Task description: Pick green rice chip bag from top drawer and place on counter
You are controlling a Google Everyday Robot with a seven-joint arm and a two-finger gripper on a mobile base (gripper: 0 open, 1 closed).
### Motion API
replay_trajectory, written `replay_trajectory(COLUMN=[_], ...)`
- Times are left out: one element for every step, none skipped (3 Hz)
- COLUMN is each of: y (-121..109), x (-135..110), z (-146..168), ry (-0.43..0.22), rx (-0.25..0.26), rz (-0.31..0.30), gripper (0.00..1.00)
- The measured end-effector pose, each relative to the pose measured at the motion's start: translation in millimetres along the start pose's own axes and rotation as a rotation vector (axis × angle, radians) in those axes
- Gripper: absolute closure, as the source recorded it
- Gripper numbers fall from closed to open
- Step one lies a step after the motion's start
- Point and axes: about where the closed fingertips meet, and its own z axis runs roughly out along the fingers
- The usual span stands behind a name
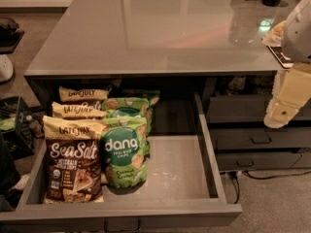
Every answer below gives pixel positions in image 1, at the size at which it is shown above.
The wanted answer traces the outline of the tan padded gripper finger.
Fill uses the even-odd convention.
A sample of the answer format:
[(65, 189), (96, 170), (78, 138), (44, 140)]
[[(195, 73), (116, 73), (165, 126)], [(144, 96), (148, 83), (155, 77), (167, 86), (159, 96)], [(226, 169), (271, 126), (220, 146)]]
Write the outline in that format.
[[(292, 68), (283, 71), (287, 71), (287, 74), (277, 101), (286, 107), (289, 123), (311, 98), (311, 65), (296, 62)], [(278, 121), (281, 121), (282, 118), (277, 116), (277, 111), (278, 107), (274, 109), (272, 114)]]

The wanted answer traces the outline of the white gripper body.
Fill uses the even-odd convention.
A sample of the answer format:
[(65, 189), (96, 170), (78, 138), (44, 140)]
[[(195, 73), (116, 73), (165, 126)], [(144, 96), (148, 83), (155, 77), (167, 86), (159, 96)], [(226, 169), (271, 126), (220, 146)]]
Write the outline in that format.
[[(272, 98), (270, 99), (269, 104), (266, 108), (265, 117), (263, 120), (264, 125), (269, 128), (281, 128), (288, 123), (287, 121), (288, 112), (286, 111), (286, 107), (284, 105), (279, 104), (277, 101), (286, 74), (287, 71), (278, 71), (274, 78), (274, 84), (272, 88)], [(277, 116), (282, 118), (281, 121), (278, 121), (272, 114), (276, 107), (278, 107), (278, 111), (276, 112), (276, 114)]]

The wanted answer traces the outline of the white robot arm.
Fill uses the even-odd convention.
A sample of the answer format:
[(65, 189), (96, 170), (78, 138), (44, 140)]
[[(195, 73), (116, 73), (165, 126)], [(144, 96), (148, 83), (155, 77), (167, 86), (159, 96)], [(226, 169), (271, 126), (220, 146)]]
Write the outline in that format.
[(287, 125), (311, 98), (311, 0), (300, 0), (284, 22), (263, 38), (270, 47), (279, 45), (294, 65), (278, 71), (264, 124), (269, 128)]

